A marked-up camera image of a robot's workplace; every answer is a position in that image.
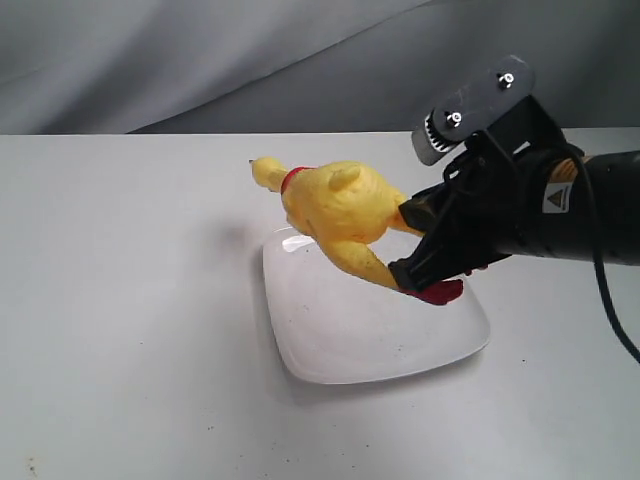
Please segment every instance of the gray fabric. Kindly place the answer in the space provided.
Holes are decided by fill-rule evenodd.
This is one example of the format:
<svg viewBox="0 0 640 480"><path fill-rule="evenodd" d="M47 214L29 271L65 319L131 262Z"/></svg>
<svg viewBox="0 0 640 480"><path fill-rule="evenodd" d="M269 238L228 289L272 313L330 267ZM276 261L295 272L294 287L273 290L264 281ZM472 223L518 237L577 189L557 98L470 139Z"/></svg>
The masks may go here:
<svg viewBox="0 0 640 480"><path fill-rule="evenodd" d="M637 25L630 0L431 4L140 133L407 130L508 53L563 126L637 126Z"/></svg>
<svg viewBox="0 0 640 480"><path fill-rule="evenodd" d="M0 0L0 132L127 132L421 1Z"/></svg>

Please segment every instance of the black cable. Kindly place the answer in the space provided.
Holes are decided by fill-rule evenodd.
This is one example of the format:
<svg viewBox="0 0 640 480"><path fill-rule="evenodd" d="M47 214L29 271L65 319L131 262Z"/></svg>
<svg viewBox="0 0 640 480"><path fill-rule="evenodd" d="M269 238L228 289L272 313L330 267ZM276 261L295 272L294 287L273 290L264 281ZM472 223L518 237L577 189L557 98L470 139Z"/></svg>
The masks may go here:
<svg viewBox="0 0 640 480"><path fill-rule="evenodd" d="M589 208L589 216L591 220L591 249L593 254L593 267L596 271L596 281L598 282L598 290L600 290L600 297L602 298L602 306L607 315L607 319L613 328L616 337L620 340L620 343L626 348L627 352L640 364L640 351L636 347L627 333L622 328L618 314L613 306L613 300L611 299L611 292L609 291L609 284L607 282L607 275L604 270L604 258L603 258L603 241L602 241L602 227L600 224L600 217L596 206L596 199L593 193L593 187L591 180L589 179L589 172L582 159L569 147L559 148L563 154L568 155L578 169L579 178L582 179L586 197L587 206Z"/></svg>

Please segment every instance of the white plate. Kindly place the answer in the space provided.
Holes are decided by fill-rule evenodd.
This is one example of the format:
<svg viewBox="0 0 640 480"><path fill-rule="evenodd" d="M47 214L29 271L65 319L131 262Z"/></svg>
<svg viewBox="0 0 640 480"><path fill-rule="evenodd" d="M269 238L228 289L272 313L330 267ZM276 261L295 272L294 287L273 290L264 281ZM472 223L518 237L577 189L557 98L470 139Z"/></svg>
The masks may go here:
<svg viewBox="0 0 640 480"><path fill-rule="evenodd" d="M389 231L380 258L408 256L418 239ZM323 384L403 377L455 362L489 341L489 322L465 292L436 307L338 270L309 237L287 228L264 245L273 331L291 373Z"/></svg>

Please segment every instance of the rubber chicken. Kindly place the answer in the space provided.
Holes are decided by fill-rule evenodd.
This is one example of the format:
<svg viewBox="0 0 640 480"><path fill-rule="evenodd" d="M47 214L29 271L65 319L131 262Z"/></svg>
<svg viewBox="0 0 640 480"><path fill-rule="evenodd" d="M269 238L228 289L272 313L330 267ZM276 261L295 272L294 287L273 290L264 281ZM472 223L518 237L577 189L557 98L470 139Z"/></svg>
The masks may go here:
<svg viewBox="0 0 640 480"><path fill-rule="evenodd" d="M422 236L404 222L398 206L407 196L378 172L359 162L334 162L287 170L273 157L251 161L256 183L281 194L287 221L312 237L342 271L399 291L389 268L369 244L388 228ZM407 292L434 305L462 294L461 280L437 283L423 292Z"/></svg>

